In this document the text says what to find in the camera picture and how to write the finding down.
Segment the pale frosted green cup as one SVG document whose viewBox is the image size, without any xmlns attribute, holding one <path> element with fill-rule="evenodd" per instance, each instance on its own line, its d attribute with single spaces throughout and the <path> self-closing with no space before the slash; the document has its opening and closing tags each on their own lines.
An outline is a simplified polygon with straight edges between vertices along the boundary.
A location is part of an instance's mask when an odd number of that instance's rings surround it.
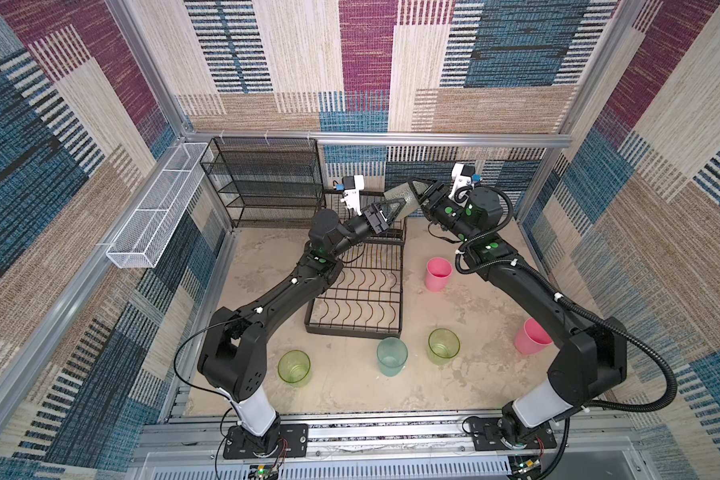
<svg viewBox="0 0 720 480">
<path fill-rule="evenodd" d="M 403 220 L 420 208 L 419 193 L 412 181 L 400 184 L 384 193 L 386 201 L 392 203 L 395 221 Z"/>
</svg>

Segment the teal frosted cup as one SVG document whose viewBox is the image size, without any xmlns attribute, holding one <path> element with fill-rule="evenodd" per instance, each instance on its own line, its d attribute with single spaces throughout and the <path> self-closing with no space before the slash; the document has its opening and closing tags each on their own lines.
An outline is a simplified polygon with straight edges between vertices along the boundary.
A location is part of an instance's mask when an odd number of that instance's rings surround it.
<svg viewBox="0 0 720 480">
<path fill-rule="evenodd" d="M 398 375 L 408 360 L 406 344 L 396 337 L 380 341 L 377 347 L 377 362 L 380 372 L 387 377 Z"/>
</svg>

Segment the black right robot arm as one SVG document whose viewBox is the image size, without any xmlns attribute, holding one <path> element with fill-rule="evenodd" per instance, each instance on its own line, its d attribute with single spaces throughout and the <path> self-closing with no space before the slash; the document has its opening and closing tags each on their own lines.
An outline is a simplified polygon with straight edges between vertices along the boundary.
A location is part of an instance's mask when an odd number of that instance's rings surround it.
<svg viewBox="0 0 720 480">
<path fill-rule="evenodd" d="M 499 234 L 514 216 L 509 196 L 491 186 L 460 187 L 455 195 L 441 181 L 411 178 L 406 200 L 425 218 L 453 234 L 454 266 L 477 274 L 509 295 L 558 349 L 545 379 L 508 403 L 498 422 L 509 448 L 528 444 L 552 420 L 568 419 L 627 376 L 627 345 L 617 320 L 588 319 L 565 305 L 558 292 Z"/>
</svg>

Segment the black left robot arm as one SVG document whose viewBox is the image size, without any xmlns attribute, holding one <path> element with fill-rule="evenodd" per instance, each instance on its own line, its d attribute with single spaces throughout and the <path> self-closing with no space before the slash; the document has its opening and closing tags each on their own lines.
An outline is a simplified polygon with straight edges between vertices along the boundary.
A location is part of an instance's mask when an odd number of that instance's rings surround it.
<svg viewBox="0 0 720 480">
<path fill-rule="evenodd" d="M 285 279 L 247 305 L 236 310 L 221 307 L 212 315 L 197 370 L 229 401 L 240 422 L 243 444 L 252 452 L 269 456 L 281 444 L 280 416 L 262 387 L 269 339 L 297 310 L 336 282 L 345 252 L 390 229 L 405 204 L 400 198 L 372 203 L 346 221 L 333 210 L 318 211 L 303 254 Z"/>
</svg>

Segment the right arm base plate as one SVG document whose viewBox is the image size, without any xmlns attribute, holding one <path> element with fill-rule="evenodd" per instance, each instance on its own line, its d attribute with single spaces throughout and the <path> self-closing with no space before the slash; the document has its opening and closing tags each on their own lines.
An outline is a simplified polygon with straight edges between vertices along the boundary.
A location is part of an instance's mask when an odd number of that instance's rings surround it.
<svg viewBox="0 0 720 480">
<path fill-rule="evenodd" d="M 548 422 L 528 428 L 521 422 L 505 425 L 503 418 L 469 416 L 462 430 L 476 451 L 553 450 L 558 446 Z"/>
</svg>

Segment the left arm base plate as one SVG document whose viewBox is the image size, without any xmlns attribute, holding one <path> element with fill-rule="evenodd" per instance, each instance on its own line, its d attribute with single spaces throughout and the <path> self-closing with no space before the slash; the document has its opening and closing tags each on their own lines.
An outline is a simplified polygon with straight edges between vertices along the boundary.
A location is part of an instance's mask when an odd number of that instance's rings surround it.
<svg viewBox="0 0 720 480">
<path fill-rule="evenodd" d="M 275 422 L 263 437 L 251 434 L 242 426 L 232 426 L 227 432 L 222 458 L 275 459 L 282 451 L 286 458 L 303 458 L 307 454 L 308 439 L 309 426 L 303 423 L 281 425 Z"/>
</svg>

